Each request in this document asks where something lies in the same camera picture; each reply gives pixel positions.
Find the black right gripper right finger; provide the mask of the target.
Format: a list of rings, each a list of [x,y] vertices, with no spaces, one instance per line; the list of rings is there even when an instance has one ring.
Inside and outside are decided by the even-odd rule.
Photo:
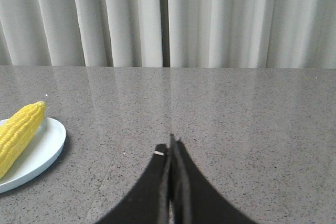
[[[170,183],[175,223],[255,223],[204,177],[184,143],[170,135]]]

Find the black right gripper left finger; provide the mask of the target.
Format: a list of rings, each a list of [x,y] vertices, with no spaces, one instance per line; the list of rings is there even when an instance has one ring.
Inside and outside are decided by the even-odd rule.
[[[169,223],[169,148],[158,144],[141,177],[97,223]]]

